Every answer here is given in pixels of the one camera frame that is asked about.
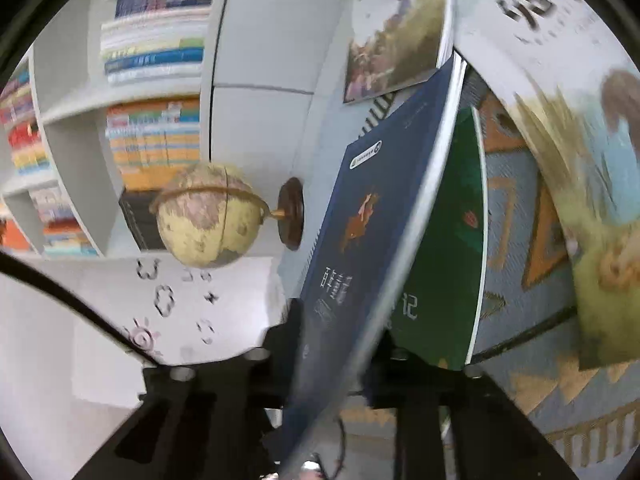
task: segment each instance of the orange illustration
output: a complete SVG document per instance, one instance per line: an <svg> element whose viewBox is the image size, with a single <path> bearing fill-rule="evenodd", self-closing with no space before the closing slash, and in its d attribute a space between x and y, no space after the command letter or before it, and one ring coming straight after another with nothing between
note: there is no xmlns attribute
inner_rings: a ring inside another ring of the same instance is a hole
<svg viewBox="0 0 640 480"><path fill-rule="evenodd" d="M356 216L349 217L347 227L345 228L344 235L342 236L342 243L340 244L341 253L346 250L351 240L364 236L369 219L371 218L371 215L373 215L373 206L376 205L376 202L378 202L379 199L380 196L377 193L369 193L362 201L362 205L360 206L360 209L358 209L358 214Z"/></svg>

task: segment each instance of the publisher logo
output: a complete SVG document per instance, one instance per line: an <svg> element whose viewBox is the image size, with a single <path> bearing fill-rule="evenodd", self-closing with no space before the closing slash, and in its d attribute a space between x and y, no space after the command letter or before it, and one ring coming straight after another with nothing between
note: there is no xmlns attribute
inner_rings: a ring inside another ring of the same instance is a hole
<svg viewBox="0 0 640 480"><path fill-rule="evenodd" d="M351 164L349 165L349 169L357 168L360 164L369 160L372 156L374 156L377 152L380 151L380 147L382 146L382 141L379 140L370 148L364 150L360 155L356 155L351 160Z"/></svg>

